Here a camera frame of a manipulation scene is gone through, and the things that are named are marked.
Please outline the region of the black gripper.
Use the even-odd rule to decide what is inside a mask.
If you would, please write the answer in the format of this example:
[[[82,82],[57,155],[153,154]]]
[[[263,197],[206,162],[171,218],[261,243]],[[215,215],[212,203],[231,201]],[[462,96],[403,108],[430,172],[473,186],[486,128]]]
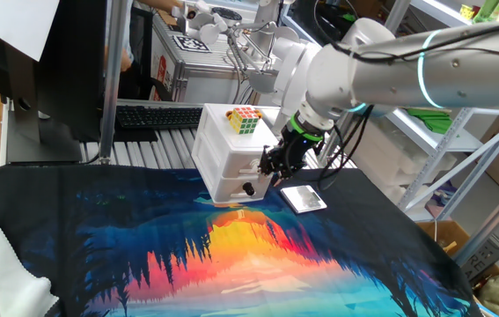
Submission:
[[[275,173],[274,187],[289,180],[305,166],[305,154],[316,142],[300,134],[295,129],[282,129],[281,140],[272,148],[264,147],[259,163],[259,171],[265,176]]]

